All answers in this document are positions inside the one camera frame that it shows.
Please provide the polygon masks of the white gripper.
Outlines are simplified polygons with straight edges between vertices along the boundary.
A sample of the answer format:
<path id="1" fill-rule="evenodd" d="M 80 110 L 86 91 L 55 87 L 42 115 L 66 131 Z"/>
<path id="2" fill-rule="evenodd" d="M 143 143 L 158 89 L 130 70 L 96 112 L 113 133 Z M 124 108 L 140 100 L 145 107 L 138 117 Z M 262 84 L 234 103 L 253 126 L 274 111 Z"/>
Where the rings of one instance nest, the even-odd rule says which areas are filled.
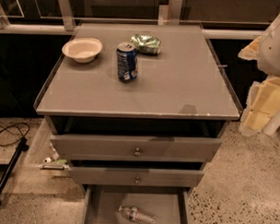
<path id="1" fill-rule="evenodd" d="M 238 57 L 257 59 L 257 65 L 268 76 L 251 85 L 239 131 L 245 136 L 262 133 L 270 119 L 280 111 L 280 14 L 259 36 L 245 46 Z"/>

